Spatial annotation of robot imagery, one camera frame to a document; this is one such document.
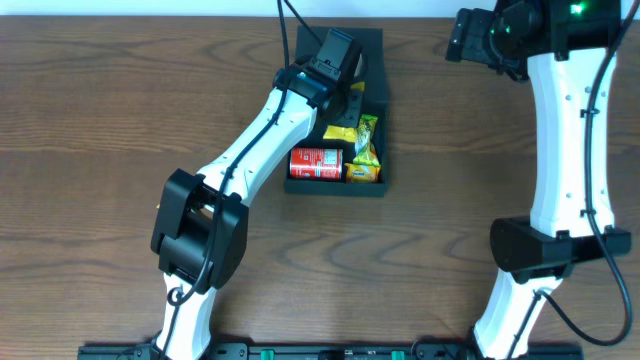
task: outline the box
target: box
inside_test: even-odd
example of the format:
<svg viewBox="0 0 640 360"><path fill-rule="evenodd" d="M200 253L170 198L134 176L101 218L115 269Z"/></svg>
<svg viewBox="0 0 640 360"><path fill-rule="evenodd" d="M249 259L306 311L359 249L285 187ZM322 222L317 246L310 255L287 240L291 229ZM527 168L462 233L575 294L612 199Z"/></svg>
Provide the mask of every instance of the box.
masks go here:
<svg viewBox="0 0 640 360"><path fill-rule="evenodd" d="M313 31L324 39L330 28L312 27ZM380 161L380 174L378 183L358 184L346 182L346 166L343 166L342 179L340 181L301 180L289 175L284 181L284 190L292 194L312 195L340 195L340 196L370 196L382 197L389 186L389 159L387 151L387 132L389 125L389 93L387 90L387 78L384 72L384 59L382 53L382 29L362 28L337 28L353 38L363 47L363 53L367 57L368 69L364 76L365 91L362 113L378 117L378 123L373 134L375 146ZM298 39L296 42L296 58L304 55L316 54L320 46L303 27L298 27ZM300 141L296 147L342 149L345 162L351 162L355 157L354 144L337 140L323 140L327 124L316 122L315 128L309 136ZM287 163L291 161L291 152L287 156Z"/></svg>

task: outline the yellow snack bag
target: yellow snack bag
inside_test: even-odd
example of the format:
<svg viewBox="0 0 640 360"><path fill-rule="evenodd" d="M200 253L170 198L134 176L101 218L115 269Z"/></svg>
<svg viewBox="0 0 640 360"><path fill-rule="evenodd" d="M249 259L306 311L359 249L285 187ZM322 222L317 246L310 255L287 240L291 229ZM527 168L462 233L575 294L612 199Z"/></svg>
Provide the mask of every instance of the yellow snack bag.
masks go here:
<svg viewBox="0 0 640 360"><path fill-rule="evenodd" d="M329 125L322 138L324 140L344 140L350 143L356 142L357 132L354 128L341 128L339 126Z"/></svg>
<svg viewBox="0 0 640 360"><path fill-rule="evenodd" d="M354 164L380 167L378 155L376 155L376 150L371 143L377 122L377 116L362 114L360 117L360 123L356 129L356 157L353 159Z"/></svg>
<svg viewBox="0 0 640 360"><path fill-rule="evenodd" d="M380 168L367 165L347 165L347 182L350 183L376 183Z"/></svg>

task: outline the red can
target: red can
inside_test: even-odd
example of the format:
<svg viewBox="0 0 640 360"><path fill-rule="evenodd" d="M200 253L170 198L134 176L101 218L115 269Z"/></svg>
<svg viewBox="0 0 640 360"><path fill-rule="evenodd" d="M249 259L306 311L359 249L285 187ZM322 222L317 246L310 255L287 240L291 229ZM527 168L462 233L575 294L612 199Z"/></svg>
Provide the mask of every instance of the red can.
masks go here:
<svg viewBox="0 0 640 360"><path fill-rule="evenodd" d="M342 150L293 148L289 173L298 179L340 180Z"/></svg>

